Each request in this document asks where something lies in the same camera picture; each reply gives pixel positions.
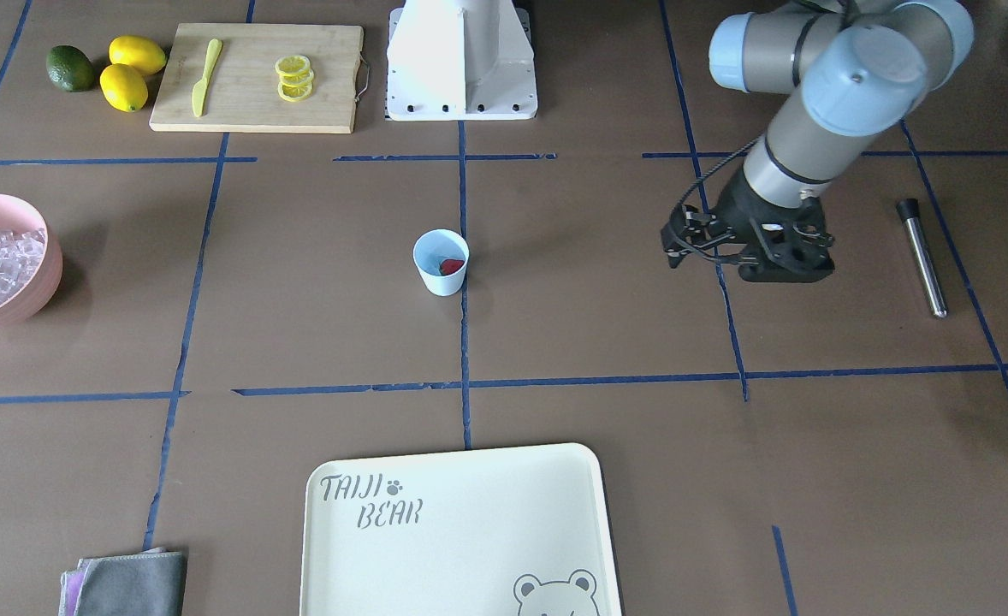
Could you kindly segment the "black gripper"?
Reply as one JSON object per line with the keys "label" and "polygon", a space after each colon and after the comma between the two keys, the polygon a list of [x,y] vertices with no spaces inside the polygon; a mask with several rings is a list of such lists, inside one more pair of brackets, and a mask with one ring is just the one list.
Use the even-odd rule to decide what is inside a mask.
{"label": "black gripper", "polygon": [[742,170],[720,192],[711,213],[679,205],[661,228],[669,268],[698,256],[734,265],[747,283],[817,283],[835,272],[834,241],[817,196],[801,198],[793,208],[774,205],[755,193]]}

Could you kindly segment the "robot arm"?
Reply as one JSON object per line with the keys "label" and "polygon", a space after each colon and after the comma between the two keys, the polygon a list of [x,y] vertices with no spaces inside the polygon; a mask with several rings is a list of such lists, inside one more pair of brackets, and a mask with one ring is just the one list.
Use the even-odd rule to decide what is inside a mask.
{"label": "robot arm", "polygon": [[786,95],[745,147],[718,203],[680,200],[661,228],[669,268],[696,256],[750,283],[815,283],[835,270],[821,196],[881,133],[944,86],[975,42],[958,1],[790,1],[728,16],[709,44],[719,86]]}

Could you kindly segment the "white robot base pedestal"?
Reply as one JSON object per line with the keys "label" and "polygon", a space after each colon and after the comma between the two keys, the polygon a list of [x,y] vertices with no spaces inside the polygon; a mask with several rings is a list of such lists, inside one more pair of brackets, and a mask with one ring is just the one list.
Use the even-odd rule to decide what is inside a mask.
{"label": "white robot base pedestal", "polygon": [[513,1],[406,1],[389,15],[391,121],[526,121],[539,109],[531,16]]}

